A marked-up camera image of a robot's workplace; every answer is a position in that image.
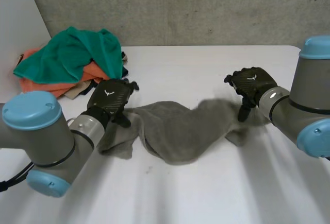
orange towel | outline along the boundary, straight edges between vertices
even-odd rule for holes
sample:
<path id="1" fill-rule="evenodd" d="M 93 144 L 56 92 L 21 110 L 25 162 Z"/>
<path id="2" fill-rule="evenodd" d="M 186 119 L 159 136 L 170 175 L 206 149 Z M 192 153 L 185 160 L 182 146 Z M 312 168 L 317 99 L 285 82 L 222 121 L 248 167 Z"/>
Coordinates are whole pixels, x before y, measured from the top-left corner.
<path id="1" fill-rule="evenodd" d="M 35 48 L 25 51 L 22 60 L 25 60 L 39 50 L 40 48 Z M 100 67 L 95 62 L 91 62 L 84 67 L 84 73 L 80 81 L 87 81 L 91 79 L 94 79 L 95 82 L 99 83 L 103 79 L 109 80 L 110 78 L 100 69 Z M 67 92 L 70 88 L 77 85 L 77 83 L 38 84 L 27 78 L 20 78 L 20 85 L 23 93 L 31 91 L 47 91 L 58 98 Z"/>

cloth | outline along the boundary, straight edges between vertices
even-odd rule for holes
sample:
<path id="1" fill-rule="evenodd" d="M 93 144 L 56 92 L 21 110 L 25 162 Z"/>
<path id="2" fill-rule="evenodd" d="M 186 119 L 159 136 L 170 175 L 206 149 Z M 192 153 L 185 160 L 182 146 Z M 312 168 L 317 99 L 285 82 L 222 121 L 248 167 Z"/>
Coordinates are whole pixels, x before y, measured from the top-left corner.
<path id="1" fill-rule="evenodd" d="M 97 87 L 97 85 L 98 85 L 98 83 L 96 83 L 94 80 L 91 80 L 91 83 L 89 84 L 89 86 L 85 90 L 81 91 L 79 94 L 86 95 L 89 93 L 89 91 L 92 90 L 92 88 Z"/>
<path id="2" fill-rule="evenodd" d="M 123 73 L 122 73 L 122 78 L 128 75 L 128 70 L 123 67 Z"/>
<path id="3" fill-rule="evenodd" d="M 91 82 L 92 80 L 78 82 L 76 86 L 70 88 L 64 95 L 69 99 L 75 99 L 81 92 L 90 86 Z"/>
<path id="4" fill-rule="evenodd" d="M 39 48 L 25 51 L 21 63 L 38 51 Z M 84 67 L 84 73 L 80 81 L 87 81 L 91 79 L 93 79 L 96 83 L 99 83 L 101 80 L 109 80 L 109 77 L 100 69 L 100 67 L 96 65 L 95 62 L 91 62 Z M 55 97 L 61 96 L 76 85 L 76 83 L 39 84 L 27 78 L 20 78 L 19 82 L 23 93 L 31 91 L 47 91 L 51 92 Z"/>
<path id="5" fill-rule="evenodd" d="M 137 136 L 147 151 L 169 164 L 195 161 L 216 140 L 226 136 L 237 146 L 249 127 L 269 121 L 254 109 L 247 121 L 239 123 L 240 105 L 228 100 L 203 100 L 190 110 L 172 101 L 125 109 L 131 127 L 109 123 L 97 148 L 99 153 L 130 159 Z"/>
<path id="6" fill-rule="evenodd" d="M 14 74 L 39 84 L 77 83 L 92 59 L 108 77 L 121 79 L 123 62 L 118 39 L 105 29 L 92 32 L 69 27 L 17 65 Z"/>

gray towel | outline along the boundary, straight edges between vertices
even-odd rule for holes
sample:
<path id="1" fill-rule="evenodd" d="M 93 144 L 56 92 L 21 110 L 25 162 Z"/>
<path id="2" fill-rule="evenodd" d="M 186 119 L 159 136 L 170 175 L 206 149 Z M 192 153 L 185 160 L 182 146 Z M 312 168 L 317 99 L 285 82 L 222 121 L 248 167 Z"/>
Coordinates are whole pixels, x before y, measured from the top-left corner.
<path id="1" fill-rule="evenodd" d="M 251 126 L 268 120 L 254 109 L 246 122 L 239 123 L 240 105 L 228 100 L 203 100 L 190 110 L 179 103 L 161 101 L 144 107 L 125 109 L 130 128 L 109 123 L 98 145 L 101 154 L 124 159 L 132 157 L 132 144 L 140 137 L 147 151 L 169 164 L 190 163 L 216 140 L 226 136 L 236 146 Z"/>

green towel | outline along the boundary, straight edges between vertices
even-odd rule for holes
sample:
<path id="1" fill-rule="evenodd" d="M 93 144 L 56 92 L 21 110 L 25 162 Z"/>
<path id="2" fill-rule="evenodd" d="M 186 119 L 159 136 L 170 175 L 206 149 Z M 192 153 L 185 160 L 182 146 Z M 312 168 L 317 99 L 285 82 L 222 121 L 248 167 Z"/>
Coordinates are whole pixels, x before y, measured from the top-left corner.
<path id="1" fill-rule="evenodd" d="M 91 60 L 110 78 L 121 79 L 123 62 L 118 39 L 105 29 L 92 32 L 69 27 L 22 61 L 14 74 L 36 83 L 76 83 Z"/>

white table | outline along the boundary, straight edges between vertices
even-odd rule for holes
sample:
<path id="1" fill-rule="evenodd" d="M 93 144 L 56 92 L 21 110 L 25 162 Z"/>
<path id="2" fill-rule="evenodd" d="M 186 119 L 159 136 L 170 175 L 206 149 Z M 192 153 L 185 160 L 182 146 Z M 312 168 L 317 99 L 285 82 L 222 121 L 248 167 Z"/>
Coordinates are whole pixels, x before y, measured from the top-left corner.
<path id="1" fill-rule="evenodd" d="M 292 46 L 127 47 L 129 79 L 141 91 L 128 107 L 160 100 L 194 108 L 204 98 L 235 98 L 226 74 L 260 66 L 290 89 L 299 49 Z M 60 103 L 66 118 L 86 97 Z M 21 183 L 0 194 L 0 223 L 330 223 L 330 162 L 310 158 L 276 128 L 259 128 L 237 148 L 219 139 L 196 162 L 170 166 L 139 140 L 133 158 L 96 151 L 60 199 Z M 23 168 L 23 151 L 0 151 L 0 180 Z"/>

